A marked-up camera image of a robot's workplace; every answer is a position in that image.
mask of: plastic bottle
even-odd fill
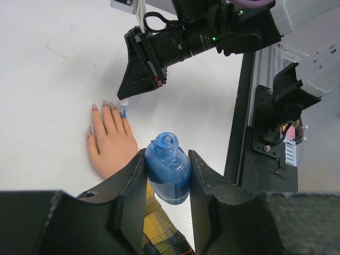
[[[168,132],[158,135],[147,147],[145,158],[155,193],[171,205],[183,203],[189,194],[191,163],[177,137]]]

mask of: white surface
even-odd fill
[[[1,190],[77,196],[102,181],[86,151],[91,105],[118,103],[128,61],[123,36],[135,25],[109,0],[2,1]],[[127,116],[139,148],[173,132],[184,151],[196,150],[223,173],[241,62],[212,49],[171,66],[163,88],[131,98]],[[162,205],[193,245],[189,202]]]
[[[270,12],[283,36],[339,5],[339,0],[277,0]]]
[[[299,61],[296,78],[301,89],[316,97],[329,93],[340,84],[340,37],[324,45],[315,54]]]
[[[308,21],[285,35],[279,44],[312,55],[340,35],[340,6]]]

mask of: black camera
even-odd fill
[[[155,90],[166,83],[167,67],[216,47],[217,52],[250,53],[281,40],[269,9],[242,8],[222,0],[172,0],[178,20],[157,12],[145,14],[145,32],[132,28],[125,36],[129,62],[120,100]],[[154,30],[148,17],[161,19],[166,27]]]

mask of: white table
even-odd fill
[[[1,190],[62,189],[77,196],[102,181],[86,151],[91,105],[118,102],[128,62],[123,36],[137,25],[133,15],[109,5],[2,1]],[[223,174],[241,62],[241,55],[212,49],[171,66],[163,88],[131,98],[127,116],[139,148],[173,132],[184,151],[196,150]],[[190,199],[161,204],[193,246]]]

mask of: yellow plaid fabric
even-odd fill
[[[142,255],[154,254],[191,255],[195,253],[181,232],[174,227],[148,183]]]

